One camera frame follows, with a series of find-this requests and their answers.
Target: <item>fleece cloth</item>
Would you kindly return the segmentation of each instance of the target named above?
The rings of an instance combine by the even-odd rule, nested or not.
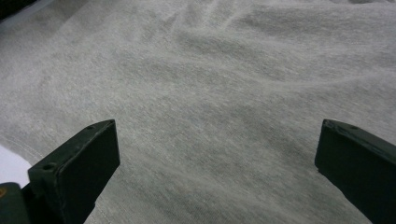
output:
[[[321,122],[396,144],[396,4],[57,0],[0,33],[0,144],[31,164],[117,122],[86,223],[370,223]]]

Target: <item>gray fabric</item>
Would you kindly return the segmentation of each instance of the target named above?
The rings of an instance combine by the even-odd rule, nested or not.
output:
[[[87,223],[369,223],[314,165],[323,119],[396,144],[396,5],[350,2],[55,1],[0,34],[0,144],[115,119]]]

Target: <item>black plastic part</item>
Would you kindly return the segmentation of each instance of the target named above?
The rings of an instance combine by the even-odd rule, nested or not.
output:
[[[29,169],[31,189],[25,191],[31,191],[37,203],[45,200],[61,223],[84,223],[119,165],[116,123],[102,121],[77,133]]]
[[[37,0],[0,0],[0,22],[10,17],[25,7],[32,5]]]
[[[16,183],[0,184],[0,223],[30,224],[21,188]]]
[[[315,165],[373,223],[396,223],[396,146],[325,119]]]

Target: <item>white surface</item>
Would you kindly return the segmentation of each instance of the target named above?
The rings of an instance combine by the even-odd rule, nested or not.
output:
[[[0,155],[0,183],[16,182],[21,187],[28,184],[27,170],[31,167],[29,162],[2,146]]]

